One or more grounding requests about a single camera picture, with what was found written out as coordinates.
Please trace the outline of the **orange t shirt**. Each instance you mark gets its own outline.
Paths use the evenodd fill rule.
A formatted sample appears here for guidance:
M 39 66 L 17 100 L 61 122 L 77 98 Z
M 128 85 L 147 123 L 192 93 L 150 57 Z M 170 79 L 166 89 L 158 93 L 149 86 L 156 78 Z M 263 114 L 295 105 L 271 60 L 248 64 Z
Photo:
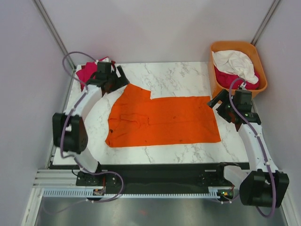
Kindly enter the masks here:
M 218 143 L 221 141 L 210 97 L 151 98 L 129 84 L 108 118 L 109 147 Z

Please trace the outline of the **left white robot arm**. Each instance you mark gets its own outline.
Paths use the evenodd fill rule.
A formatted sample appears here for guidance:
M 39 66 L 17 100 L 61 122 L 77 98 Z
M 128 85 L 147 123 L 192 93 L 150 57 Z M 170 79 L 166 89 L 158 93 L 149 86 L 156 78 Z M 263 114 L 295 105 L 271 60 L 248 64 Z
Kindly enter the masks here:
M 97 62 L 92 73 L 72 108 L 52 117 L 53 143 L 60 148 L 62 159 L 73 158 L 80 169 L 87 173 L 87 180 L 93 185 L 103 181 L 98 171 L 99 162 L 92 156 L 88 144 L 85 119 L 94 105 L 105 95 L 129 84 L 122 67 L 113 62 Z

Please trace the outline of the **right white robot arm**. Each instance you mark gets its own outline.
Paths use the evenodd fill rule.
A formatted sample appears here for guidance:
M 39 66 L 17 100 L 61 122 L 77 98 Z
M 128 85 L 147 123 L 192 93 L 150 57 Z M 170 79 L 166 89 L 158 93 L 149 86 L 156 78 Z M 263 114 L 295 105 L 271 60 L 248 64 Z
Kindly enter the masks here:
M 250 171 L 247 173 L 236 163 L 221 162 L 215 174 L 216 182 L 231 182 L 239 189 L 243 205 L 279 208 L 289 185 L 287 174 L 280 172 L 273 162 L 262 134 L 261 120 L 252 112 L 252 93 L 238 89 L 233 96 L 223 89 L 208 102 L 225 121 L 233 123 L 241 137 Z

